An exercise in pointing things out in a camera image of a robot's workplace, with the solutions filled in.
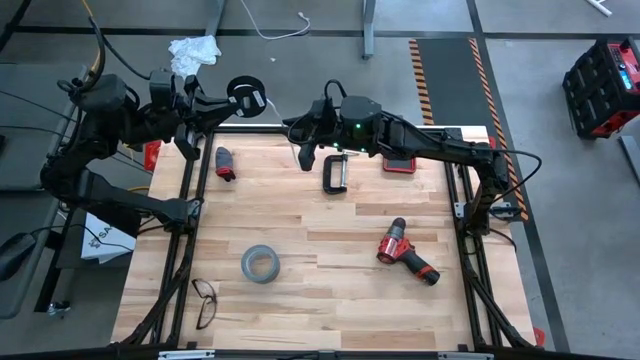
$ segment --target yellow and black hazard tape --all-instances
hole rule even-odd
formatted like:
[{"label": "yellow and black hazard tape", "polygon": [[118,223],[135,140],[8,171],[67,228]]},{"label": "yellow and black hazard tape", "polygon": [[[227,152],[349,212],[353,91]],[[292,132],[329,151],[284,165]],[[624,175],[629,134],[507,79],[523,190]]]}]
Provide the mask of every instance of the yellow and black hazard tape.
[{"label": "yellow and black hazard tape", "polygon": [[409,51],[411,53],[411,63],[413,64],[413,74],[416,77],[416,86],[418,87],[422,120],[425,125],[433,125],[433,112],[431,111],[431,101],[429,100],[429,91],[427,90],[427,80],[424,77],[420,51],[418,50],[418,43],[415,39],[409,40]]},{"label": "yellow and black hazard tape", "polygon": [[[480,75],[480,81],[482,82],[482,88],[484,89],[484,94],[487,97],[487,103],[489,105],[489,112],[491,112],[491,117],[493,118],[493,125],[496,128],[496,132],[498,133],[498,142],[499,146],[503,149],[507,149],[507,139],[502,132],[502,125],[500,124],[500,117],[498,116],[498,111],[496,110],[496,106],[493,102],[493,96],[491,95],[491,88],[489,87],[489,82],[487,81],[487,75],[484,71],[484,66],[482,65],[482,58],[480,57],[480,52],[478,51],[478,42],[476,39],[469,39],[469,44],[471,45],[471,51],[473,53],[473,58],[476,62],[476,67],[478,68],[478,73]],[[505,159],[507,160],[507,168],[509,170],[509,178],[511,180],[511,186],[515,186],[518,184],[518,176],[516,175],[516,169],[513,166],[513,160],[511,160],[511,156],[509,154],[505,154]],[[522,191],[520,188],[516,189],[514,192],[516,198],[518,199],[518,206],[522,209],[520,213],[520,218],[524,221],[529,220],[529,214],[527,213],[527,206],[524,204],[524,197],[522,196]]]}]

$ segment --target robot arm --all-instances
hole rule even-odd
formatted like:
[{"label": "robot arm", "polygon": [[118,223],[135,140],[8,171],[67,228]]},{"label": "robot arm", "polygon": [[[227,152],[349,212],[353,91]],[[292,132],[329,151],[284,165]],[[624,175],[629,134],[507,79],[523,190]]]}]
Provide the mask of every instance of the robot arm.
[{"label": "robot arm", "polygon": [[471,233],[489,233],[488,210],[508,186],[506,162],[489,144],[454,139],[445,129],[437,136],[427,134],[363,96],[345,96],[339,115],[335,109],[332,99],[325,97],[314,101],[304,116],[285,120],[287,138],[301,147],[302,170],[311,170],[318,146],[366,152],[369,157],[382,154],[390,160],[419,157],[471,166],[480,186],[465,207],[463,223]]},{"label": "robot arm", "polygon": [[207,97],[190,76],[183,96],[175,90],[174,75],[158,70],[151,73],[149,88],[151,102],[141,108],[137,94],[112,74],[100,76],[86,91],[70,91],[71,101],[86,115],[69,143],[48,159],[40,178],[56,198],[114,226],[118,219],[142,213],[156,216],[166,230],[185,231],[199,208],[198,200],[159,200],[131,193],[111,186],[87,164],[113,156],[120,141],[140,151],[149,141],[172,139],[187,160],[197,160],[200,134],[211,133],[232,115],[248,118],[264,111],[264,86],[252,77],[239,77],[229,84],[227,98],[215,99]]}]

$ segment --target gray tape roll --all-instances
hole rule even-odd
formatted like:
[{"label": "gray tape roll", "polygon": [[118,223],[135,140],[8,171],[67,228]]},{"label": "gray tape roll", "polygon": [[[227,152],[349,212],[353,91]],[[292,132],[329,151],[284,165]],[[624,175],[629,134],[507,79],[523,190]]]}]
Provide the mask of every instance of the gray tape roll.
[{"label": "gray tape roll", "polygon": [[[251,272],[251,265],[255,259],[260,256],[268,256],[271,258],[271,269],[269,269],[265,275],[255,275]],[[272,248],[267,245],[255,245],[250,247],[249,250],[242,255],[241,267],[247,279],[258,284],[266,284],[273,281],[278,276],[278,273],[280,273],[280,260]]]}]

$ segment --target butcher block surface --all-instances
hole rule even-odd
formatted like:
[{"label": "butcher block surface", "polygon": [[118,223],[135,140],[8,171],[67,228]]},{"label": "butcher block surface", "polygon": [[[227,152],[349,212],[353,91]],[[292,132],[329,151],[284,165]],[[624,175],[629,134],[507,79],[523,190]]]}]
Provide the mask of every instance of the butcher block surface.
[{"label": "butcher block surface", "polygon": [[[461,129],[467,141],[487,141],[484,127]],[[199,348],[249,350],[471,346],[442,162],[418,159],[416,173],[407,175],[384,172],[380,156],[350,157],[348,191],[327,195],[322,165],[325,156],[337,154],[335,149],[318,149],[313,170],[303,172],[283,136],[218,134],[214,139],[214,151],[224,146],[232,152],[238,178],[227,183],[217,177],[212,159],[191,278],[213,285],[218,308],[209,327],[196,330],[202,299],[189,285],[181,344],[197,341]],[[177,197],[184,165],[177,148],[163,145],[150,196]],[[337,180],[340,170],[334,171]],[[196,164],[190,196],[198,172]],[[475,186],[473,170],[471,175]],[[380,240],[399,216],[407,221],[406,236],[417,254],[440,271],[435,286],[420,282],[402,263],[385,265],[376,259]],[[492,227],[509,234],[499,221]],[[114,341],[129,335],[157,299],[169,238],[162,230],[138,238]],[[495,299],[534,342],[514,248],[494,234],[484,239]],[[272,283],[253,283],[241,271],[243,253],[257,244],[270,246],[280,258],[280,274]],[[173,309],[168,308],[163,336]]]}]

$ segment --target black eyeglasses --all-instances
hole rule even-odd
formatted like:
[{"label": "black eyeglasses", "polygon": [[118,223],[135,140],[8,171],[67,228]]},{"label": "black eyeglasses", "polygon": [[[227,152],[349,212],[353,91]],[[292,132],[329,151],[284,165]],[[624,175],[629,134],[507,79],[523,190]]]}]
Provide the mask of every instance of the black eyeglasses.
[{"label": "black eyeglasses", "polygon": [[202,330],[209,326],[213,318],[216,316],[218,309],[218,298],[216,292],[213,290],[213,286],[202,279],[191,280],[191,285],[196,289],[198,296],[204,299],[202,307],[200,308],[200,315],[198,315],[197,330]]}]

